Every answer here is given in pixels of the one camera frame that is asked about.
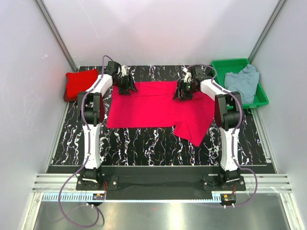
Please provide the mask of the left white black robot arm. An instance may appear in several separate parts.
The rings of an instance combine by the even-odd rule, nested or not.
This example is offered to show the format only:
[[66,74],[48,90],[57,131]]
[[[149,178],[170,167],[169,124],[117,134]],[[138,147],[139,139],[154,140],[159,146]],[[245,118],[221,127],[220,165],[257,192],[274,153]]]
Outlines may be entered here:
[[111,87],[117,87],[122,95],[137,92],[128,67],[109,61],[87,90],[78,93],[78,116],[84,133],[84,160],[77,171],[77,190],[100,190],[106,188],[101,172],[99,135],[105,117],[103,96]]

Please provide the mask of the magenta t shirt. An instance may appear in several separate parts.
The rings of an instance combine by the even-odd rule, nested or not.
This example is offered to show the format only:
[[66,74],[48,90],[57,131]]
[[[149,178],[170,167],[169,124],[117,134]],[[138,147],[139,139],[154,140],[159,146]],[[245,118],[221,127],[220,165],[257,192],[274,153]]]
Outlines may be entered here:
[[136,83],[138,92],[119,94],[114,86],[108,128],[174,127],[174,134],[199,146],[214,116],[214,100],[196,92],[192,100],[173,100],[175,81]]

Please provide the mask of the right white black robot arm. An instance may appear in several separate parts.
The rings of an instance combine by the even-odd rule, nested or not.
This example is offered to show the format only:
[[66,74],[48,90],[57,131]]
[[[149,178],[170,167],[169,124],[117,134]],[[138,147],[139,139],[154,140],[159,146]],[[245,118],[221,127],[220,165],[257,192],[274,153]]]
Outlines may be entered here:
[[207,76],[200,65],[184,68],[184,78],[177,81],[173,99],[187,101],[196,92],[201,92],[214,100],[214,120],[221,133],[222,156],[218,175],[206,183],[222,190],[233,190],[240,180],[237,148],[239,127],[243,119],[241,95],[216,83],[217,70],[208,65],[206,67],[212,70],[213,77]]

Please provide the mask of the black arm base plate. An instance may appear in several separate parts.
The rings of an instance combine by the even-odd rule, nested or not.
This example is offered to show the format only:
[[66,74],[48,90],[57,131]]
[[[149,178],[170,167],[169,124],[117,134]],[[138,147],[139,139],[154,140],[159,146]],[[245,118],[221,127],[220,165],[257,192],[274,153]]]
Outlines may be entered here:
[[76,170],[78,190],[193,188],[204,191],[244,191],[239,169],[224,172],[219,166],[104,166]]

